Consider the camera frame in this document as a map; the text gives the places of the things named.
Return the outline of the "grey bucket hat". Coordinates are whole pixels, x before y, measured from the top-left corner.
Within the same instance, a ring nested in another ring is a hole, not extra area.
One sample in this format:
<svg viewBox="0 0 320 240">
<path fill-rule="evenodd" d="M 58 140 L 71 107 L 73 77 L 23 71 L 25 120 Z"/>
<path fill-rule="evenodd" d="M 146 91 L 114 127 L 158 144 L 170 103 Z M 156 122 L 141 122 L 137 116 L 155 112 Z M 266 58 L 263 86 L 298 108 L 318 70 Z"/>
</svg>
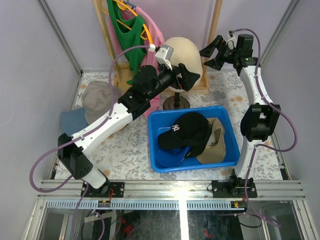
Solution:
<svg viewBox="0 0 320 240">
<path fill-rule="evenodd" d="M 91 81 L 82 94 L 82 107 L 84 108 L 84 117 L 90 125 L 114 105 L 113 100 L 117 101 L 123 95 L 120 88 L 112 86 L 105 81 Z"/>
</svg>

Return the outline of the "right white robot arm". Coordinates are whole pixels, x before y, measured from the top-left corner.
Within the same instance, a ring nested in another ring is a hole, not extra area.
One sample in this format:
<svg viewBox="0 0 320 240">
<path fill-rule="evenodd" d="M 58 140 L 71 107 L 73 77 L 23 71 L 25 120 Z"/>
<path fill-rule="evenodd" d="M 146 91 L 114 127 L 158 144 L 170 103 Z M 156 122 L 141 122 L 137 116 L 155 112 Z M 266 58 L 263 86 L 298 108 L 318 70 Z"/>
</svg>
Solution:
<svg viewBox="0 0 320 240">
<path fill-rule="evenodd" d="M 228 181 L 215 180 L 211 183 L 215 198 L 258 196 L 254 179 L 251 177 L 251 169 L 257 159 L 257 146 L 274 133 L 280 116 L 280 105 L 273 104 L 267 96 L 260 74 L 259 58 L 253 56 L 253 43 L 254 37 L 251 34 L 232 36 L 228 40 L 217 35 L 200 51 L 202 57 L 209 59 L 204 65 L 214 70 L 221 70 L 225 63 L 233 65 L 249 100 L 249 107 L 240 122 L 243 144 L 239 161 Z"/>
</svg>

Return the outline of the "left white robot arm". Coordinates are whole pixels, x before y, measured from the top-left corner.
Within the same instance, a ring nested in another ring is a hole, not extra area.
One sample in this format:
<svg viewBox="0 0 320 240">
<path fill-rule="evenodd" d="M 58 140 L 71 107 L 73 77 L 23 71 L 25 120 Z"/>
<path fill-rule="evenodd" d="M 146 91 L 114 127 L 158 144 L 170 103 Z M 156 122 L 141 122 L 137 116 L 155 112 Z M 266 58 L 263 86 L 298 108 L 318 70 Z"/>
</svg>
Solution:
<svg viewBox="0 0 320 240">
<path fill-rule="evenodd" d="M 106 138 L 126 127 L 150 108 L 150 101 L 168 87 L 189 91 L 200 73 L 192 72 L 183 63 L 156 70 L 152 65 L 142 66 L 133 85 L 103 116 L 81 131 L 58 138 L 58 159 L 76 180 L 89 184 L 94 194 L 105 197 L 111 190 L 107 176 L 93 165 L 88 155 Z"/>
</svg>

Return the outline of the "black baseball cap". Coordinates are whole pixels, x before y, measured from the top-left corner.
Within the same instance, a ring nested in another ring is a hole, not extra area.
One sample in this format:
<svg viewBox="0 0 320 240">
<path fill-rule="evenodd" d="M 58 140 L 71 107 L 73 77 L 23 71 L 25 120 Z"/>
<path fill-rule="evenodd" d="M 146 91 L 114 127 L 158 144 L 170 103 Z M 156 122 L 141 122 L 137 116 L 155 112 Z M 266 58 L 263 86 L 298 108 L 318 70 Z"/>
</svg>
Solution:
<svg viewBox="0 0 320 240">
<path fill-rule="evenodd" d="M 157 143 L 163 150 L 189 147 L 186 158 L 197 157 L 203 153 L 212 134 L 210 122 L 198 112 L 188 112 L 180 116 L 170 130 L 161 133 Z"/>
</svg>

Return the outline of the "beige mannequin head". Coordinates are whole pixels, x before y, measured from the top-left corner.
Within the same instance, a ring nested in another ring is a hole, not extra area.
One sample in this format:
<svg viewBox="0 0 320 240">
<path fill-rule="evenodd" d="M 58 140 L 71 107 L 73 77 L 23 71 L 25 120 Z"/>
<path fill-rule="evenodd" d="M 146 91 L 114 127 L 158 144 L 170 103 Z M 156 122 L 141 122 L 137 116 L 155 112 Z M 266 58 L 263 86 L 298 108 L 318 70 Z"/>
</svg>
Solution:
<svg viewBox="0 0 320 240">
<path fill-rule="evenodd" d="M 201 56 L 197 46 L 188 38 L 175 36 L 171 37 L 164 42 L 173 48 L 173 54 L 170 58 L 172 66 L 178 67 L 180 63 L 184 64 L 186 69 L 195 74 L 199 74 L 197 81 L 192 82 L 192 88 L 195 89 L 201 82 L 203 76 L 203 67 L 201 62 Z M 169 87 L 174 92 L 174 96 L 168 97 L 163 103 L 164 110 L 176 110 L 176 109 L 188 109 L 190 108 L 189 101 L 180 95 L 185 90 Z"/>
</svg>

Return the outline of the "blue plastic bin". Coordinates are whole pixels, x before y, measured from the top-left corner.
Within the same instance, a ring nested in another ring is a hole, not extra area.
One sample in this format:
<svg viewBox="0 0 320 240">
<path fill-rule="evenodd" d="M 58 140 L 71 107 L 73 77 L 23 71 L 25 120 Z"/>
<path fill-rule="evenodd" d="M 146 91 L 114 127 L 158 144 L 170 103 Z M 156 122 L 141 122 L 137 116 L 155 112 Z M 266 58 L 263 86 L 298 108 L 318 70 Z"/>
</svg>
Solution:
<svg viewBox="0 0 320 240">
<path fill-rule="evenodd" d="M 157 141 L 158 136 L 170 130 L 171 124 L 180 116 L 190 112 L 197 112 L 202 114 L 206 118 L 218 118 L 220 120 L 225 130 L 224 140 L 226 147 L 226 156 L 224 160 L 220 163 L 202 164 L 195 157 L 192 157 L 183 160 L 176 167 L 162 167 L 156 162 L 156 153 L 160 149 Z M 148 116 L 148 136 L 150 165 L 153 170 L 158 173 L 233 167 L 237 165 L 240 158 L 240 150 L 228 111 L 224 107 L 219 105 L 155 111 Z"/>
</svg>

